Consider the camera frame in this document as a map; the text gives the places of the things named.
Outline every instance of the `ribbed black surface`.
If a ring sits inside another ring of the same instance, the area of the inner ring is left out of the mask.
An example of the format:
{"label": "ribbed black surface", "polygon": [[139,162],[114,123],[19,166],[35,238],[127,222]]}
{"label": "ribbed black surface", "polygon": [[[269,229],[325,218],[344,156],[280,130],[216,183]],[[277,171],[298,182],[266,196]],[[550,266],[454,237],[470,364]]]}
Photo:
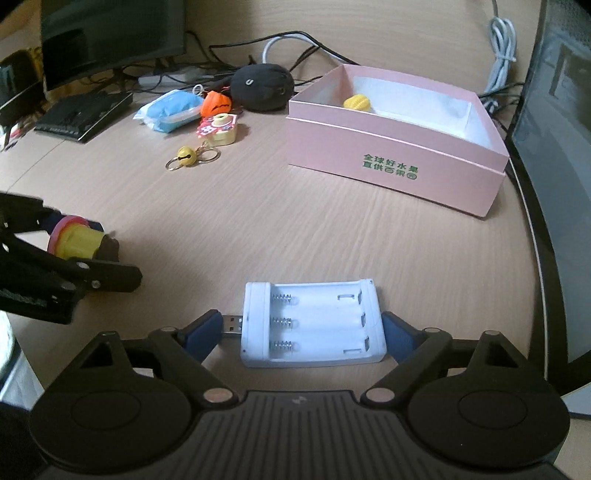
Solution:
{"label": "ribbed black surface", "polygon": [[249,393],[206,413],[179,449],[120,475],[46,470],[43,480],[474,480],[564,479],[550,465],[491,475],[462,470],[416,445],[398,417],[357,404],[350,392]]}

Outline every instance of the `monitor screen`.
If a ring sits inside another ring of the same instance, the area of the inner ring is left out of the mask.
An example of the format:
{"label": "monitor screen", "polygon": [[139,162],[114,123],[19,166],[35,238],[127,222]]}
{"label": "monitor screen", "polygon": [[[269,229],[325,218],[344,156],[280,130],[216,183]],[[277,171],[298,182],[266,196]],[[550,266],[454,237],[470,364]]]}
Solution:
{"label": "monitor screen", "polygon": [[562,322],[550,334],[566,338],[550,338],[550,362],[562,348],[558,357],[573,364],[591,351],[591,15],[574,0],[543,5],[511,141],[543,215],[540,243],[556,263],[542,276],[563,305],[547,321]]}
{"label": "monitor screen", "polygon": [[184,53],[184,0],[43,0],[47,88]]}

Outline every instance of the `wet wipes package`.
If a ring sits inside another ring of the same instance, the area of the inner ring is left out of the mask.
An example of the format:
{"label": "wet wipes package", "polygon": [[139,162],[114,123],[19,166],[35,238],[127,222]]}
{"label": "wet wipes package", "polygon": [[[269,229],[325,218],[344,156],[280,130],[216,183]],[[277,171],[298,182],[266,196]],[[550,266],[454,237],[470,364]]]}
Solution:
{"label": "wet wipes package", "polygon": [[144,105],[134,115],[152,130],[170,133],[201,117],[203,98],[190,92],[172,90]]}

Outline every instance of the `yellow ball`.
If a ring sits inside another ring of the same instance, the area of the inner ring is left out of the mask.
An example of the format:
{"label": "yellow ball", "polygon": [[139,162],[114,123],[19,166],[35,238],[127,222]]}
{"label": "yellow ball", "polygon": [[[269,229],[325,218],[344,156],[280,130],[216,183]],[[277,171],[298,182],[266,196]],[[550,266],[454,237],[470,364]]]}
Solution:
{"label": "yellow ball", "polygon": [[367,98],[365,95],[361,95],[360,93],[347,98],[343,102],[343,106],[349,110],[360,110],[362,112],[369,112],[371,109],[369,98]]}
{"label": "yellow ball", "polygon": [[183,167],[190,167],[197,160],[197,152],[191,147],[181,147],[178,149],[177,158]]}

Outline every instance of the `white battery charger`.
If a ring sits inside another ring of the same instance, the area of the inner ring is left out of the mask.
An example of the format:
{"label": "white battery charger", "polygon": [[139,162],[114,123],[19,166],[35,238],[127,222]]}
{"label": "white battery charger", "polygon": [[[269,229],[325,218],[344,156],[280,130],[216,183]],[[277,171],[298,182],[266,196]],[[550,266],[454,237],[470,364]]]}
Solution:
{"label": "white battery charger", "polygon": [[374,281],[247,283],[241,358],[248,367],[328,367],[386,354]]}

